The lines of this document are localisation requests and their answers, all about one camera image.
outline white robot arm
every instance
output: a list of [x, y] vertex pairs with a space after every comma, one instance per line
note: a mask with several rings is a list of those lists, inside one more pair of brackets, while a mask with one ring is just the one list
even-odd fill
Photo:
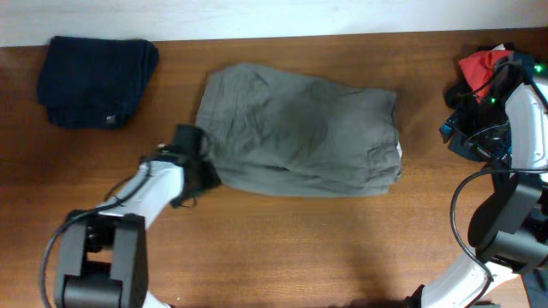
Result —
[[[542, 102], [542, 96], [548, 97], [548, 82], [535, 79], [534, 84], [537, 86], [536, 91], [533, 88], [535, 85], [520, 84], [505, 104], [511, 127], [512, 169], [546, 169], [548, 167], [548, 115], [545, 104]], [[540, 179], [548, 182], [547, 176], [547, 173], [540, 174]], [[521, 192], [519, 187], [529, 191]], [[525, 274], [543, 266], [544, 258], [548, 257], [547, 247], [538, 243], [533, 235], [528, 234], [521, 226], [531, 207], [539, 201], [542, 183], [527, 183], [521, 186], [516, 184], [514, 188], [516, 191], [514, 194], [493, 194], [495, 197], [488, 199], [482, 205], [483, 208], [479, 208], [480, 211], [476, 212], [475, 220], [473, 218], [471, 223], [469, 232], [479, 230], [478, 226], [481, 224], [484, 225], [482, 228], [485, 228], [491, 221], [497, 224], [489, 232], [479, 230], [477, 234], [480, 235], [476, 235], [476, 238], [493, 240], [493, 243], [486, 244], [473, 240], [476, 246], [481, 247], [483, 261], [486, 261], [485, 265], [493, 277], [493, 281], [483, 295], [501, 283], [516, 278], [519, 274]], [[524, 200], [529, 202], [519, 204], [518, 201]], [[513, 205], [522, 211], [514, 211]], [[508, 229], [500, 228], [507, 227], [509, 224], [514, 226]], [[513, 241], [520, 241], [523, 246]], [[521, 249], [521, 252], [510, 252], [516, 249]], [[420, 297], [422, 308], [468, 307], [482, 292], [486, 283], [485, 270], [469, 256], [463, 254], [440, 278], [418, 290], [415, 297]]]
[[[64, 234], [57, 266], [57, 308], [170, 307], [148, 292], [145, 234], [167, 204], [182, 206], [186, 198], [220, 183], [211, 164], [200, 156], [202, 135], [198, 128], [178, 126], [173, 145], [161, 145], [115, 196], [95, 210], [73, 212], [58, 229]], [[88, 253], [103, 249], [113, 251], [111, 263], [88, 260]], [[51, 245], [41, 282], [48, 308], [44, 268], [50, 250]]]

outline navy towel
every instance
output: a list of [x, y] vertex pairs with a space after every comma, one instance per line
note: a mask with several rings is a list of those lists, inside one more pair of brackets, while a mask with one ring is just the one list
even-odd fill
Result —
[[55, 37], [38, 82], [48, 120], [66, 128], [117, 128], [137, 110], [158, 64], [143, 39]]

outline wooden table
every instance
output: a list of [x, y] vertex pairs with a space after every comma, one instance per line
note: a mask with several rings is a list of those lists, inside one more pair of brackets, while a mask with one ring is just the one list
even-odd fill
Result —
[[[548, 56], [545, 29], [156, 43], [160, 63], [140, 109], [116, 131], [49, 124], [35, 95], [45, 47], [0, 49], [0, 306], [39, 307], [38, 267], [66, 213], [92, 208], [138, 157], [193, 122], [207, 75], [237, 62], [399, 93], [403, 177], [371, 198], [269, 198], [221, 187], [195, 209], [166, 209], [148, 232], [150, 289], [178, 307], [318, 307], [402, 299], [461, 254], [449, 225], [457, 184], [480, 169], [438, 133], [456, 61], [513, 41]], [[465, 189], [458, 224], [491, 193]], [[48, 269], [53, 288], [57, 250]], [[519, 279], [487, 296], [527, 307]]]

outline gray shorts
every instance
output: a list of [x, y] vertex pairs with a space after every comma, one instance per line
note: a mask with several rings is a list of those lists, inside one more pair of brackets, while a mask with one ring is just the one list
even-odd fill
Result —
[[386, 193], [401, 174], [396, 94], [254, 64], [211, 76], [196, 125], [222, 182], [277, 196]]

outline red cloth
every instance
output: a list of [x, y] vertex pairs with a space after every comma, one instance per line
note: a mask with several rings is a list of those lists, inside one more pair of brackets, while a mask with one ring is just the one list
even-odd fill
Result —
[[[475, 91], [477, 88], [485, 84], [493, 76], [493, 68], [495, 63], [501, 58], [511, 54], [511, 50], [484, 50], [478, 51], [471, 56], [459, 61], [462, 73], [468, 85]], [[480, 98], [484, 98], [491, 89], [491, 85], [486, 86], [477, 94]]]

